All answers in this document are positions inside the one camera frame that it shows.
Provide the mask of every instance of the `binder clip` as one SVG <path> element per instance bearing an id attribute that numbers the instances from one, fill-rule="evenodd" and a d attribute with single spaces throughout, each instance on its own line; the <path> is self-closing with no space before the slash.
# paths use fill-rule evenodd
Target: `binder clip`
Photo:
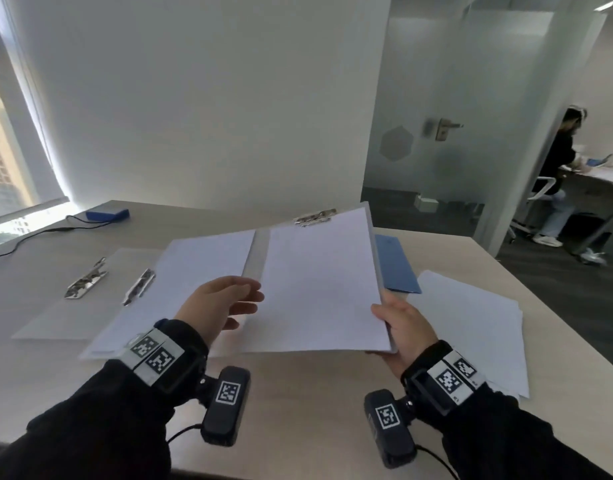
<path id="1" fill-rule="evenodd" d="M 317 214 L 311 214 L 309 216 L 298 217 L 293 221 L 296 226 L 307 227 L 313 224 L 319 224 L 321 222 L 328 222 L 331 220 L 331 217 L 337 214 L 338 211 L 335 209 L 323 210 L 322 212 L 318 212 Z"/>
<path id="2" fill-rule="evenodd" d="M 82 298 L 87 291 L 91 290 L 95 286 L 95 284 L 103 279 L 109 271 L 103 271 L 103 266 L 106 264 L 106 257 L 101 258 L 91 271 L 85 274 L 79 280 L 73 282 L 69 288 L 67 288 L 67 292 L 65 293 L 66 299 L 78 299 Z"/>
<path id="3" fill-rule="evenodd" d="M 127 306 L 135 298 L 140 298 L 154 279 L 156 279 L 156 272 L 151 268 L 146 268 L 145 272 L 138 278 L 138 281 L 133 283 L 133 286 L 127 291 L 124 300 L 122 300 L 122 306 Z"/>

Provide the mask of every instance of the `jeans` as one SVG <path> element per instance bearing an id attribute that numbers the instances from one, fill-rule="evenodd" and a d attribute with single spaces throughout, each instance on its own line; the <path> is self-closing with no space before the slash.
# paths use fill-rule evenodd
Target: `jeans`
<path id="1" fill-rule="evenodd" d="M 543 195 L 539 200 L 549 200 L 553 208 L 553 212 L 547 218 L 539 233 L 558 237 L 566 225 L 566 221 L 575 212 L 575 206 L 566 200 L 566 192 L 563 190 L 558 190 L 553 195 Z"/>

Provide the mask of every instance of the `person's left hand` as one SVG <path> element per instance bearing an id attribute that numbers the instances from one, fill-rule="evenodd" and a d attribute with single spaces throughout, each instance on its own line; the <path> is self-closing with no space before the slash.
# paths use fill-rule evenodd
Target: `person's left hand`
<path id="1" fill-rule="evenodd" d="M 261 284 L 251 278 L 223 276 L 195 290 L 175 314 L 174 320 L 191 325 L 211 347 L 222 330 L 235 330 L 239 323 L 229 315 L 250 315 L 258 310 L 253 301 L 264 295 Z"/>

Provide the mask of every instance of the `black jacket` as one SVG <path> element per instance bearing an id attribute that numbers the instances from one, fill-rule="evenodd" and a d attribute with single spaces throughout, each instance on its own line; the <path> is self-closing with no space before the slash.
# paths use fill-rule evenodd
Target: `black jacket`
<path id="1" fill-rule="evenodd" d="M 570 133 L 558 133 L 555 135 L 555 140 L 548 151 L 546 160 L 540 170 L 540 177 L 557 177 L 559 167 L 568 165 L 575 160 L 575 150 L 573 149 L 573 136 Z M 547 192 L 547 195 L 553 195 L 558 192 L 562 186 L 562 178 L 558 178 L 554 186 Z M 536 181 L 533 186 L 533 192 L 540 192 L 546 183 L 543 180 Z"/>
<path id="2" fill-rule="evenodd" d="M 161 330 L 178 343 L 202 341 L 175 320 Z M 434 360 L 433 354 L 430 347 L 418 360 Z M 165 425 L 188 394 L 167 399 L 110 360 L 0 452 L 0 479 L 165 479 L 171 468 Z M 488 386 L 441 422 L 422 419 L 443 433 L 446 454 L 462 480 L 612 478 L 556 440 L 548 423 Z"/>

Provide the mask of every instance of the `ceiling light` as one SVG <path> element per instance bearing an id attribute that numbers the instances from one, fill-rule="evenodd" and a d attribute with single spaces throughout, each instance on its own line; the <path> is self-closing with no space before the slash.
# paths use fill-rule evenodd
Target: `ceiling light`
<path id="1" fill-rule="evenodd" d="M 608 10 L 609 8 L 611 8 L 613 6 L 613 1 L 612 2 L 608 2 L 606 5 L 602 5 L 602 6 L 598 6 L 597 8 L 595 8 L 595 11 L 604 11 L 604 10 Z"/>

